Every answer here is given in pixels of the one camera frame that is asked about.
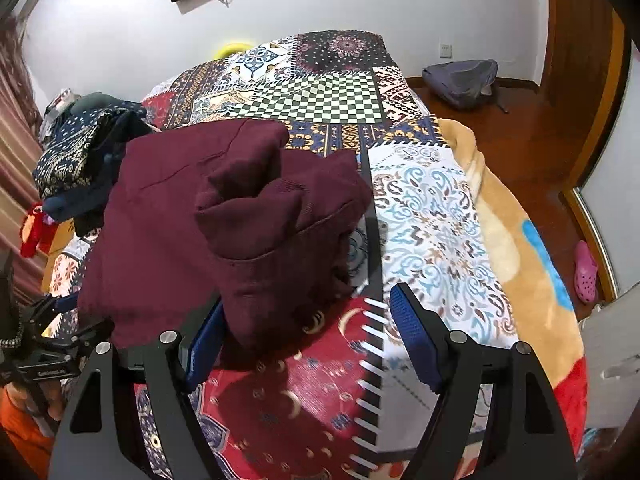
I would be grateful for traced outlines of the maroon button shirt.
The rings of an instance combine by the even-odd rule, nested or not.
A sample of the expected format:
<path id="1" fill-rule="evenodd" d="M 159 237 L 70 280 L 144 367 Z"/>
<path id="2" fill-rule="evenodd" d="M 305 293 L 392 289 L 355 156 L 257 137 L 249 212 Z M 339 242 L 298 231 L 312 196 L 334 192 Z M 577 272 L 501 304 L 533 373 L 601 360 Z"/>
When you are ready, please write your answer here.
<path id="1" fill-rule="evenodd" d="M 350 292 L 348 245 L 372 191 L 354 152 L 288 146 L 282 122 L 233 119 L 128 143 L 78 310 L 145 344 L 221 298 L 241 347 L 313 330 Z"/>

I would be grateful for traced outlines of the navy patterned folded clothes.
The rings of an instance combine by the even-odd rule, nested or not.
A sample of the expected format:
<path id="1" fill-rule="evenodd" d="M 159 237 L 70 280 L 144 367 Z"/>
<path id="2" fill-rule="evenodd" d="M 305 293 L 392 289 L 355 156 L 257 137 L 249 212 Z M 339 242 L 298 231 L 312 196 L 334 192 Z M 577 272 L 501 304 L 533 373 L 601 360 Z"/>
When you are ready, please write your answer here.
<path id="1" fill-rule="evenodd" d="M 43 211 L 63 222 L 104 206 L 127 144 L 152 132 L 146 116 L 141 103 L 103 92 L 64 108 L 32 172 Z"/>

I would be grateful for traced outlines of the orange fleece blanket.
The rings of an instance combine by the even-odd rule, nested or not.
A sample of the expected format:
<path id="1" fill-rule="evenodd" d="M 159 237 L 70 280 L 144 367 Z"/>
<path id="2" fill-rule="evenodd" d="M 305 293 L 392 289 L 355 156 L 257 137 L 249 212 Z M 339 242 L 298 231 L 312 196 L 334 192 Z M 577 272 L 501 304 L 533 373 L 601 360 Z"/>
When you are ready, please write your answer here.
<path id="1" fill-rule="evenodd" d="M 586 426 L 584 343 L 572 300 L 525 209 L 488 168 L 473 131 L 439 118 L 440 133 L 469 180 L 492 270 L 511 303 L 518 336 L 546 372 L 575 451 Z"/>

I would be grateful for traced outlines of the patchwork patterned bedspread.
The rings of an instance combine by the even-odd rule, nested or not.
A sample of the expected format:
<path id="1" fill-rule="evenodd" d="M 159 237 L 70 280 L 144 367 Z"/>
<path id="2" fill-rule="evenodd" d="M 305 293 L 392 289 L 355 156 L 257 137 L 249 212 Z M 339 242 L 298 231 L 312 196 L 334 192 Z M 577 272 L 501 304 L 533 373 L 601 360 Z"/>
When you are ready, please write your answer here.
<path id="1" fill-rule="evenodd" d="M 386 373 L 397 443 L 431 399 L 389 318 L 392 288 L 483 346 L 515 344 L 468 178 L 370 32 L 285 37 L 186 70 L 144 107 L 96 232 L 73 241 L 78 306 L 55 335 L 110 318 L 120 350 L 215 300 L 215 359 L 189 401 L 228 479 L 356 479 L 374 468 Z"/>

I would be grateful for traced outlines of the red plush toy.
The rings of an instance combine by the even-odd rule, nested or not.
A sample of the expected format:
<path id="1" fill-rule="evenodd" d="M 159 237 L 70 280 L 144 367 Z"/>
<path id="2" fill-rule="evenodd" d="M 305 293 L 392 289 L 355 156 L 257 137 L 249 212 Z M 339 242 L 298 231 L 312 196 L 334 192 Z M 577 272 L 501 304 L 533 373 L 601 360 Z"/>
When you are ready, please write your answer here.
<path id="1" fill-rule="evenodd" d="M 22 222 L 20 229 L 20 255 L 23 258 L 35 257 L 37 252 L 47 255 L 51 250 L 58 222 L 44 210 L 43 203 L 33 204 Z"/>

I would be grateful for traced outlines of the pink croc shoe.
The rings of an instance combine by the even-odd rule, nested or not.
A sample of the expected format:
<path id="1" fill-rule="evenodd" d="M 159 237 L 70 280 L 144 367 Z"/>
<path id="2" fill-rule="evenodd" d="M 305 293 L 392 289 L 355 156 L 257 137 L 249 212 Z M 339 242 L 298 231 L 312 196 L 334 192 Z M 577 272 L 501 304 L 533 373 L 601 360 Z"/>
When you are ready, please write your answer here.
<path id="1" fill-rule="evenodd" d="M 574 250 L 574 289 L 583 304 L 591 304 L 597 297 L 598 265 L 588 244 L 580 240 Z"/>

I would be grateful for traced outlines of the striped red beige curtain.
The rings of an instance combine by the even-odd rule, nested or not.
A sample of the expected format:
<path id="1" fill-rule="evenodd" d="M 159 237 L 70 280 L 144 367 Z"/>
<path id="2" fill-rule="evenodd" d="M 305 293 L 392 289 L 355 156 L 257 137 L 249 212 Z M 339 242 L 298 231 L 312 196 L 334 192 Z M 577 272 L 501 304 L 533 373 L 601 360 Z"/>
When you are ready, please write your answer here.
<path id="1" fill-rule="evenodd" d="M 39 198 L 32 170 L 42 149 L 37 142 L 42 118 L 22 52 L 24 27 L 13 15 L 1 20 L 1 248 L 14 253 L 14 294 L 20 304 L 40 295 L 46 258 L 20 256 L 18 231 Z"/>

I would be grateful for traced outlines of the dark grey bag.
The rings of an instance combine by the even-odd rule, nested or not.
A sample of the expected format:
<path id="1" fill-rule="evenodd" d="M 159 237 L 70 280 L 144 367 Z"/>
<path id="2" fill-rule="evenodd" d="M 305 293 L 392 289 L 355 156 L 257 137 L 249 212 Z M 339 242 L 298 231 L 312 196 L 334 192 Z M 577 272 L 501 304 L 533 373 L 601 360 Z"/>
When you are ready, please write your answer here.
<path id="1" fill-rule="evenodd" d="M 496 96 L 498 63 L 486 60 L 430 65 L 422 70 L 424 84 L 456 110 L 472 110 Z"/>

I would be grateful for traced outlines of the brown wooden wardrobe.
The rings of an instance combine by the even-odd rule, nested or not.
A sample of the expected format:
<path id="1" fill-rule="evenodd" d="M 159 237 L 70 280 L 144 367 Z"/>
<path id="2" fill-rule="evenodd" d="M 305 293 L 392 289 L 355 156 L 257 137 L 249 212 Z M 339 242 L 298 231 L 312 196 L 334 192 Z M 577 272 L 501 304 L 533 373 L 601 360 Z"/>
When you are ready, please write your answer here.
<path id="1" fill-rule="evenodd" d="M 541 90 L 578 144 L 565 194 L 584 186 L 608 143 L 629 58 L 630 39 L 610 0 L 548 0 Z"/>

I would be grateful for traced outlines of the yellow round object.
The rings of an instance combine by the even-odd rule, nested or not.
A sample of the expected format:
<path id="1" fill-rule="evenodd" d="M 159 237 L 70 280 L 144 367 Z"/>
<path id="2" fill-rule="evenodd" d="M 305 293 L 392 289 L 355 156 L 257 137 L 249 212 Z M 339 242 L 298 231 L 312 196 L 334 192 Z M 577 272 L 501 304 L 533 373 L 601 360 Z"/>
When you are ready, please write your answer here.
<path id="1" fill-rule="evenodd" d="M 220 48 L 218 48 L 213 56 L 213 61 L 219 61 L 223 58 L 228 58 L 230 55 L 243 53 L 250 50 L 253 47 L 252 44 L 248 44 L 244 41 L 229 41 L 223 44 Z"/>

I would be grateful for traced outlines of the white wall socket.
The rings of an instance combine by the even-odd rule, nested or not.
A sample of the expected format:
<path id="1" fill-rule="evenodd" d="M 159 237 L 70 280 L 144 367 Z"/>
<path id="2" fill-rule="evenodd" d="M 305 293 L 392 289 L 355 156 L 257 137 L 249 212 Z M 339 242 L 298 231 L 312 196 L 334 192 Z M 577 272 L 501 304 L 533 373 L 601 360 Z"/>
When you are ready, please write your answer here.
<path id="1" fill-rule="evenodd" d="M 442 44 L 439 49 L 439 56 L 441 58 L 452 58 L 452 45 Z"/>

